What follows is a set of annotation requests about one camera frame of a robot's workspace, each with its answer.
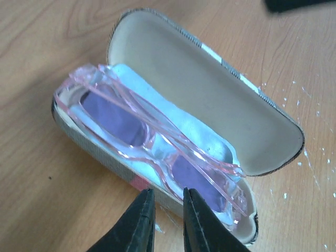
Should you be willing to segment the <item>plaid glasses case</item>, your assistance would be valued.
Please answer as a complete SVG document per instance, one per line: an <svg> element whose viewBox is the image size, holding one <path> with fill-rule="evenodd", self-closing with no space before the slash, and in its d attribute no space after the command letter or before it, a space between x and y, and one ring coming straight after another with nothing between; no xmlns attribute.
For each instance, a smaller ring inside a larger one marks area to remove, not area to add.
<svg viewBox="0 0 336 252"><path fill-rule="evenodd" d="M82 149L182 216L195 188L242 243L258 236L247 176L271 174L303 150L302 129L199 39L136 8L113 28L107 63L72 71L55 91L55 122Z"/></svg>

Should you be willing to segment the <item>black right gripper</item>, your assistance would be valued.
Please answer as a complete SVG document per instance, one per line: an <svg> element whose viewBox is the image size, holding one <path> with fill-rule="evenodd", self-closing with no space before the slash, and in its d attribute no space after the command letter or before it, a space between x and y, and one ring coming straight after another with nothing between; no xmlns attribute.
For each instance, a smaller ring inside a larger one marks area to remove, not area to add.
<svg viewBox="0 0 336 252"><path fill-rule="evenodd" d="M335 3L335 0L264 0L270 13L284 13L299 8Z"/></svg>

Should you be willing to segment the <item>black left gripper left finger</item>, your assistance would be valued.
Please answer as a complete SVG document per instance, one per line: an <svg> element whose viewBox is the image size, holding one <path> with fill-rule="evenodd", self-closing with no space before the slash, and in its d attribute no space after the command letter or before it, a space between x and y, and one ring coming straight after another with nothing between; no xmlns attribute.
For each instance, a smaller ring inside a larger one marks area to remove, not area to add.
<svg viewBox="0 0 336 252"><path fill-rule="evenodd" d="M115 225L89 251L154 251L154 190L145 189L135 198Z"/></svg>

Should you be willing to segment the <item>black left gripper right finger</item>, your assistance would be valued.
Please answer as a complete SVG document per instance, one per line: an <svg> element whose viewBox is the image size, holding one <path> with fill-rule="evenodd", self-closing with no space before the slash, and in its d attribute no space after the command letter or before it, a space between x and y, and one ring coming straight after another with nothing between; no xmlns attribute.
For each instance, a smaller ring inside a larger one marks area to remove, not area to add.
<svg viewBox="0 0 336 252"><path fill-rule="evenodd" d="M249 251L250 240L242 243L216 217L199 192L183 190L183 235L185 251Z"/></svg>

